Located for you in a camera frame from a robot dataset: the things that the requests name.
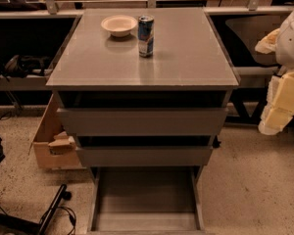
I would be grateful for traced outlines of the black headset on shelf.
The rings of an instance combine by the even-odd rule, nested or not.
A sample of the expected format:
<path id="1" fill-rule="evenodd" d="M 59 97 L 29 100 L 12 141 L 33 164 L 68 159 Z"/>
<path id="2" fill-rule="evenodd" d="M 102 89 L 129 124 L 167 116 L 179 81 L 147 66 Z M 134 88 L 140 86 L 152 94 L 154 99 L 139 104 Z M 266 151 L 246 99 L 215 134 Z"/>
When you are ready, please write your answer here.
<path id="1" fill-rule="evenodd" d="M 48 56 L 15 55 L 7 63 L 0 61 L 0 77 L 44 76 L 50 64 L 51 58 Z"/>

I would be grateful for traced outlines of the grey bottom drawer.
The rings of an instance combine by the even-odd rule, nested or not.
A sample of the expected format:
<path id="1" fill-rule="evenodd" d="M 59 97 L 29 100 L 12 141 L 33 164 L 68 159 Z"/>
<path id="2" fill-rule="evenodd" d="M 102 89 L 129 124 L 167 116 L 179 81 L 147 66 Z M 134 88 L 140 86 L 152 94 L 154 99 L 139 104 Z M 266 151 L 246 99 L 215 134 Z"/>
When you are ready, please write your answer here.
<path id="1" fill-rule="evenodd" d="M 190 167 L 106 167 L 93 174 L 87 235 L 206 235 Z"/>

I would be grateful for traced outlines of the cardboard box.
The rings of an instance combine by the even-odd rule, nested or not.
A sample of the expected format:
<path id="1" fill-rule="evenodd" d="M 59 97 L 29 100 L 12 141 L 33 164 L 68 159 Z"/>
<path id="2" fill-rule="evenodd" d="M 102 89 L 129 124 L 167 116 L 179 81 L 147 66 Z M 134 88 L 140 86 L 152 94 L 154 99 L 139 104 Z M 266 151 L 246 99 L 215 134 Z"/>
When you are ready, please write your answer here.
<path id="1" fill-rule="evenodd" d="M 80 169 L 76 144 L 63 128 L 57 110 L 58 104 L 51 97 L 32 140 L 37 165 L 43 169 Z"/>

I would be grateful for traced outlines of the white bowl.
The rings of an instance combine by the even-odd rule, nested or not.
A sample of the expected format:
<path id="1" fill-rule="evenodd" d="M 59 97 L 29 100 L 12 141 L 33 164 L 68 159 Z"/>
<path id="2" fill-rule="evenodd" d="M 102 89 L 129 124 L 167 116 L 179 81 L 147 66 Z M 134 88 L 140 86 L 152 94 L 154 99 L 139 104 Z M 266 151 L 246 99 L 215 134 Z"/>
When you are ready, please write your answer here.
<path id="1" fill-rule="evenodd" d="M 125 37 L 137 26 L 137 20 L 131 16 L 115 15 L 101 21 L 101 26 L 114 37 Z"/>

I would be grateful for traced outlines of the grey top drawer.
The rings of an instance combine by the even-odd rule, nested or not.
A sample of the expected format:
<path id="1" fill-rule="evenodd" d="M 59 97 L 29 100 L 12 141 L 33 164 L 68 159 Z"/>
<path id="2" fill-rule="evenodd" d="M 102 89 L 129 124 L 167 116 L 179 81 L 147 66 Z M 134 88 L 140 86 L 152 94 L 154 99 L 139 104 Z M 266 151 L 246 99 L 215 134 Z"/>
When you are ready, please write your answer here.
<path id="1" fill-rule="evenodd" d="M 210 109 L 62 109 L 64 129 L 77 136 L 217 135 L 227 108 Z"/>

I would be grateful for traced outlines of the grey drawer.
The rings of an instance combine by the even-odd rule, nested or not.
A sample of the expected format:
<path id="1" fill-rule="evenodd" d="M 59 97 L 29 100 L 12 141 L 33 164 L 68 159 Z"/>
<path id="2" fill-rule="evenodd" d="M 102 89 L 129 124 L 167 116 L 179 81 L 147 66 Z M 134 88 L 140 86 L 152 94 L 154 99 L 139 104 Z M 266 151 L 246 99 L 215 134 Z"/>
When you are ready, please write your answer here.
<path id="1" fill-rule="evenodd" d="M 87 235 L 206 235 L 190 167 L 106 167 L 93 174 Z"/>
<path id="2" fill-rule="evenodd" d="M 62 109 L 64 129 L 77 136 L 217 135 L 227 108 L 210 109 Z"/>
<path id="3" fill-rule="evenodd" d="M 91 166 L 200 166 L 210 159 L 209 136 L 84 136 L 76 148 Z"/>

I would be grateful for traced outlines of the blue drink can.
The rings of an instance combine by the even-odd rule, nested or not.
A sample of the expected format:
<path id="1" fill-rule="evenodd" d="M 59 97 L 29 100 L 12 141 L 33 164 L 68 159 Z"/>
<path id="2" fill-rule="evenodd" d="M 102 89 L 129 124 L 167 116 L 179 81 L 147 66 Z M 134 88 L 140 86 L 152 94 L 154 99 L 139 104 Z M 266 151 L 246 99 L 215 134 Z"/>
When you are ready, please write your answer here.
<path id="1" fill-rule="evenodd" d="M 138 18 L 138 51 L 141 57 L 153 54 L 154 46 L 154 18 L 142 15 Z"/>

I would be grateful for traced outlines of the grey drawer cabinet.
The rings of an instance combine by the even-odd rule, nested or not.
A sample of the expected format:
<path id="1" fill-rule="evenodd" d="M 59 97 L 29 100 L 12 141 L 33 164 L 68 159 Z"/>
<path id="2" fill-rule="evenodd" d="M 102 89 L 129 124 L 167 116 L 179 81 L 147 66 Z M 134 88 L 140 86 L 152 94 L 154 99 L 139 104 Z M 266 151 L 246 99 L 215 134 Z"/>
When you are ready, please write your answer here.
<path id="1" fill-rule="evenodd" d="M 84 11 L 48 80 L 62 109 L 210 109 L 227 108 L 237 77 L 211 24 L 200 8 L 153 11 L 155 43 L 143 58 L 138 40 L 118 40 L 103 29 L 107 9 Z M 190 167 L 196 185 L 200 166 Z"/>

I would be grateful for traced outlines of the grey middle drawer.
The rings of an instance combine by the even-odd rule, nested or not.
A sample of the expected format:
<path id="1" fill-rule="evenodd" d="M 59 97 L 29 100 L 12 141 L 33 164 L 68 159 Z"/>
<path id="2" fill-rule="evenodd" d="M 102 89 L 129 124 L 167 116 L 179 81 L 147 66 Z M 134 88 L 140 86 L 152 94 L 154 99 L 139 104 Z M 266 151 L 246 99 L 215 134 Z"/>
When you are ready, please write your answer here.
<path id="1" fill-rule="evenodd" d="M 84 136 L 76 148 L 91 166 L 200 166 L 210 159 L 209 136 Z"/>

